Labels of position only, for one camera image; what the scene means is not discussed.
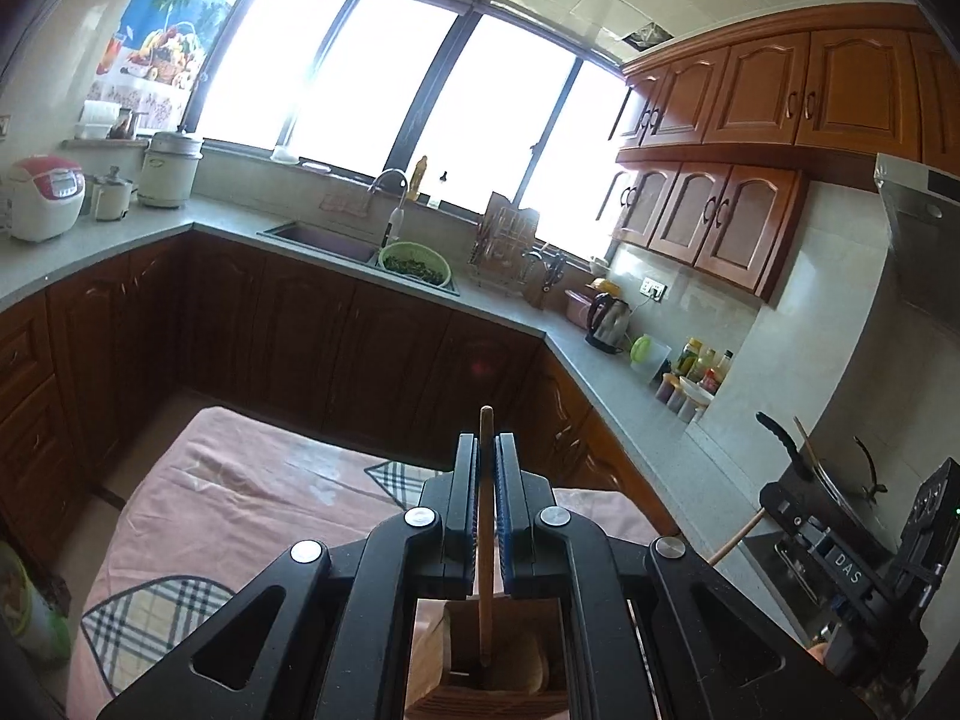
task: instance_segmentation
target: pink container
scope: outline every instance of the pink container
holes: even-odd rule
[[[566,303],[566,318],[577,325],[577,327],[583,327],[584,330],[586,330],[587,312],[590,310],[592,300],[585,298],[584,295],[580,293],[573,292],[573,290],[565,290],[563,294],[568,297],[568,303]]]

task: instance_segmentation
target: yellow bottle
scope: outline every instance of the yellow bottle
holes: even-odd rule
[[[424,180],[424,173],[426,173],[426,154],[419,158],[419,162],[416,163],[414,167],[414,175],[410,176],[410,187],[407,189],[406,199],[410,202],[416,202],[416,198],[419,195],[419,185],[421,181]]]

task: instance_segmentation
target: green vegetable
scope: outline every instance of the green vegetable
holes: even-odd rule
[[[393,271],[395,274],[413,276],[427,284],[433,284],[435,287],[443,284],[445,280],[443,274],[434,271],[419,260],[401,260],[398,257],[387,257],[383,261],[383,265],[388,271]]]

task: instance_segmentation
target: plaid pattern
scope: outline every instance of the plaid pattern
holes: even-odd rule
[[[405,511],[413,509],[419,503],[426,480],[443,473],[434,469],[422,469],[419,466],[407,466],[405,463],[396,461],[370,466],[364,471],[383,488],[390,498],[397,501],[397,506]]]
[[[83,615],[80,628],[114,696],[233,597],[200,577],[165,577],[133,587]]]

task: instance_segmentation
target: window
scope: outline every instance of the window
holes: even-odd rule
[[[479,214],[491,191],[512,199],[574,58],[483,16],[414,148],[410,167],[427,155],[421,191]]]
[[[520,201],[541,212],[536,237],[584,259],[603,256],[620,214],[623,187],[611,183],[617,143],[608,135],[622,101],[623,81],[584,63]]]
[[[230,42],[197,132],[272,149],[345,0],[254,0]]]
[[[431,199],[472,217],[496,191],[539,211],[541,240],[607,253],[630,181],[608,139],[623,82],[582,50],[453,0],[243,7],[188,110],[200,135],[289,146],[341,175],[409,173],[425,154]]]
[[[295,154],[377,175],[455,13],[360,0],[299,105]]]

